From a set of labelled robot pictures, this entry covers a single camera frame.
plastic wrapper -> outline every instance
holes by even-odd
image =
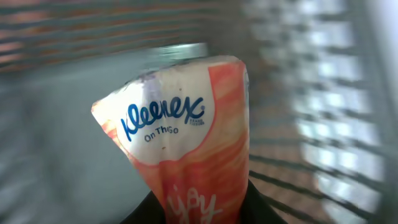
[[[142,75],[91,109],[166,214],[167,223],[236,223],[248,186],[245,64],[192,60]]]

kleenex logo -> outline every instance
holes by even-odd
[[[185,98],[185,102],[182,106],[182,109],[180,110],[181,107],[181,98],[179,97],[174,97],[172,101],[170,102],[170,107],[168,107],[167,101],[163,100],[160,101],[159,104],[156,101],[153,101],[149,104],[149,110],[145,106],[141,108],[141,110],[138,110],[137,105],[131,104],[129,108],[127,109],[127,114],[128,117],[131,121],[131,124],[134,126],[132,129],[128,125],[128,118],[126,118],[126,121],[121,119],[124,131],[126,132],[127,139],[131,141],[130,134],[136,134],[138,129],[143,128],[147,125],[153,124],[156,120],[161,119],[163,116],[165,118],[169,117],[174,117],[174,118],[181,118],[185,111],[187,111],[187,114],[185,115],[185,121],[184,123],[187,124],[188,120],[190,118],[197,119],[202,117],[205,114],[205,107],[202,106],[201,109],[202,111],[198,114],[194,114],[193,111],[195,108],[199,105],[200,102],[203,101],[202,97],[199,97],[193,104],[190,104],[190,98],[187,96]]]

blurred background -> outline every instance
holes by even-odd
[[[148,187],[91,115],[142,72],[234,55],[250,180],[289,223],[397,223],[395,0],[0,0],[0,223],[119,223]]]

plastic packaging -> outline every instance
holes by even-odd
[[[248,75],[232,56],[141,76],[91,109],[167,223],[236,223],[248,186]]]

black object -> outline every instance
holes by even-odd
[[[264,201],[260,192],[249,180],[246,196],[241,207],[241,223],[272,223],[287,224],[276,212]],[[166,223],[165,213],[151,191],[141,204],[121,224]]]

